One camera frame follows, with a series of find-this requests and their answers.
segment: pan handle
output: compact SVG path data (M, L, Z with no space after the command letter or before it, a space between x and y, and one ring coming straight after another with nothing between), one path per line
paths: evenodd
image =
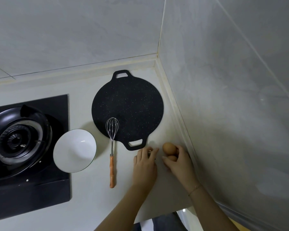
M123 69L123 70L118 70L116 71L115 73L113 73L113 76L112 76L112 79L111 80L115 80L117 78L117 75L118 74L121 74L121 73L126 73L128 77L134 77L131 72L129 72L127 69Z
M123 142L123 145L126 147L127 150L135 151L144 148L147 144L147 139L148 137L142 138L142 143L137 146L130 146L128 142Z

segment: metal wire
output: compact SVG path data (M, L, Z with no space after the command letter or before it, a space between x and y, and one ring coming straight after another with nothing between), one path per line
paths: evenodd
M109 118L106 122L106 131L109 135L109 138L111 139L111 154L110 156L113 156L113 140L115 139L115 136L119 129L119 121L116 118Z

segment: person's left arm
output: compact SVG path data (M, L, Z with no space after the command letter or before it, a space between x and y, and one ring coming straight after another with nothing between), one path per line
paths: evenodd
M102 221L95 231L116 230L130 231L136 215L150 193L157 178L157 166L154 162L158 148L140 149L134 157L133 183L123 199Z

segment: black stove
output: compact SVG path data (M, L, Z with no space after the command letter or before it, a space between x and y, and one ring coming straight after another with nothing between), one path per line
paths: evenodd
M0 106L0 219L67 202L53 149L69 130L68 95Z

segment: wire whisk head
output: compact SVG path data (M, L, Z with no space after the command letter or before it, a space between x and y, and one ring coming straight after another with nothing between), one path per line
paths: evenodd
M119 121L116 118L109 118L106 122L106 130L109 138L113 141L119 129Z

